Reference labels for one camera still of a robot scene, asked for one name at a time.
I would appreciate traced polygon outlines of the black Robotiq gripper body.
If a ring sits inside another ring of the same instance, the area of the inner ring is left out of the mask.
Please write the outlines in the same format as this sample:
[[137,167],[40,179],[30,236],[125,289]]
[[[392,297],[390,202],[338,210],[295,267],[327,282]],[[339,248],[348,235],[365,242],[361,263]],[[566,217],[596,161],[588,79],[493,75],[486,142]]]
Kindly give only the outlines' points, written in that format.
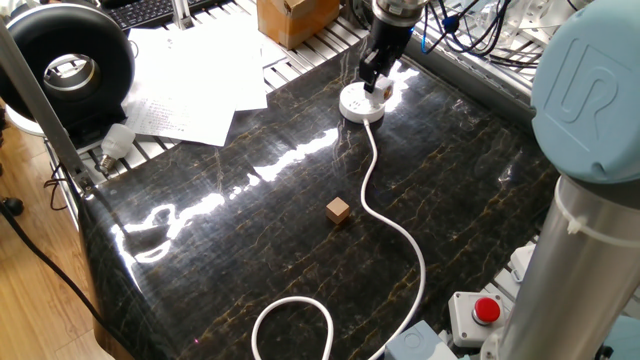
[[404,52],[414,25],[389,24],[375,16],[373,18],[370,51],[367,62],[371,65],[392,65]]

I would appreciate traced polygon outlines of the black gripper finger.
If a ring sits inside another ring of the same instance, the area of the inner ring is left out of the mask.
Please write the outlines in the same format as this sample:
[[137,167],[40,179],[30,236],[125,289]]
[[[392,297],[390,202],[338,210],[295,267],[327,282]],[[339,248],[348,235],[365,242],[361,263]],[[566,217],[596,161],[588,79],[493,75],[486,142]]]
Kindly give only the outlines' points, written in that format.
[[364,90],[372,93],[376,81],[384,68],[384,58],[379,49],[368,49],[359,63],[359,77],[364,82]]

